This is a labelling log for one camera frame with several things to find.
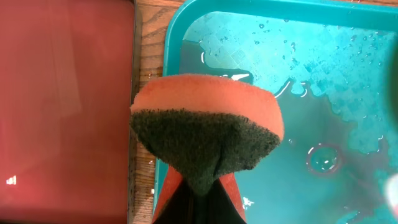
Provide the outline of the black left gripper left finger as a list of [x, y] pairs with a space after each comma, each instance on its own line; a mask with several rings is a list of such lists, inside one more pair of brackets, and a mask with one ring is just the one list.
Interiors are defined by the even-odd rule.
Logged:
[[154, 224], [198, 224], [198, 196], [186, 180], [182, 180], [166, 201]]

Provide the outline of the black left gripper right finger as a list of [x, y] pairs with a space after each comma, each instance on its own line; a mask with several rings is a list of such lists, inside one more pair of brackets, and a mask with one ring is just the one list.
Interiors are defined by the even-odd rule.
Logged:
[[219, 179], [198, 197], [198, 224], [246, 224]]

